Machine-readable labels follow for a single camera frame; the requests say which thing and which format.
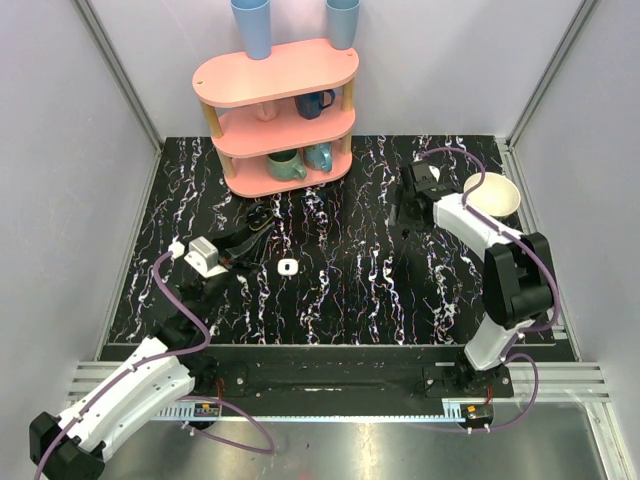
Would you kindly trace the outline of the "white earbud charging case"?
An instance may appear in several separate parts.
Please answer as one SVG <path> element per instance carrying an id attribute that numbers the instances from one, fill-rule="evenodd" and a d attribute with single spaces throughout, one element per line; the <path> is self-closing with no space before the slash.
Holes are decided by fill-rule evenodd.
<path id="1" fill-rule="evenodd" d="M 277 264 L 277 271 L 281 276 L 294 276 L 299 271 L 299 262 L 293 258 L 281 259 Z"/>

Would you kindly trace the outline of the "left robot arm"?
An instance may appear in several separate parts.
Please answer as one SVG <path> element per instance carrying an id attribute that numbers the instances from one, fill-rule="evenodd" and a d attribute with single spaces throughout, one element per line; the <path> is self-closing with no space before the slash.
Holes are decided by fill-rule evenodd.
<path id="1" fill-rule="evenodd" d="M 220 396 L 219 362 L 206 351 L 212 335 L 203 318 L 229 277 L 257 266 L 272 228 L 269 220 L 245 221 L 212 239 L 176 241 L 157 258 L 152 278 L 174 314 L 83 398 L 31 422 L 35 478 L 97 479 L 116 451 L 162 410 L 178 402 L 228 404 Z"/>

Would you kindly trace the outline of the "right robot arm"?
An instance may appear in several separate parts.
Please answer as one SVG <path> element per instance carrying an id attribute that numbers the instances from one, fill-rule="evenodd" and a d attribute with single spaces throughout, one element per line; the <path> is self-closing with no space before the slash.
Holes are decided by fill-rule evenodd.
<path id="1" fill-rule="evenodd" d="M 444 229 L 483 261 L 484 317 L 449 374 L 456 390 L 476 396 L 499 377 L 517 337 L 555 306 L 549 242 L 540 233 L 524 235 L 488 217 L 467 195 L 438 182 L 425 161 L 401 169 L 392 218 L 416 230 Z"/>

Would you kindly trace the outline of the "black earbud charging case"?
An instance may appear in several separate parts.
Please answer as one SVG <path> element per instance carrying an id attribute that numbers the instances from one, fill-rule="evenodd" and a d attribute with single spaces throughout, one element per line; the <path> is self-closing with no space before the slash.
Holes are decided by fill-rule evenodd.
<path id="1" fill-rule="evenodd" d="M 252 204 L 246 212 L 245 222 L 252 232 L 263 229 L 274 218 L 273 210 L 264 202 Z"/>

